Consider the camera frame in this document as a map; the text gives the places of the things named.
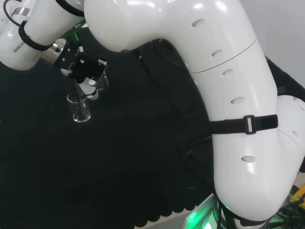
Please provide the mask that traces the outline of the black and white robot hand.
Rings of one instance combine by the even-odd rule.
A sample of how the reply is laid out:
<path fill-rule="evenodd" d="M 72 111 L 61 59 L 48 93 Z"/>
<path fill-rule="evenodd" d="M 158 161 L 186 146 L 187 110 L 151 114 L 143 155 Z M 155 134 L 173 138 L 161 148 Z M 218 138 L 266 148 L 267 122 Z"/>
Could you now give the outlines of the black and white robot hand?
<path fill-rule="evenodd" d="M 61 72 L 73 79 L 78 90 L 91 100 L 98 98 L 99 83 L 108 63 L 82 46 L 67 46 L 55 62 Z"/>

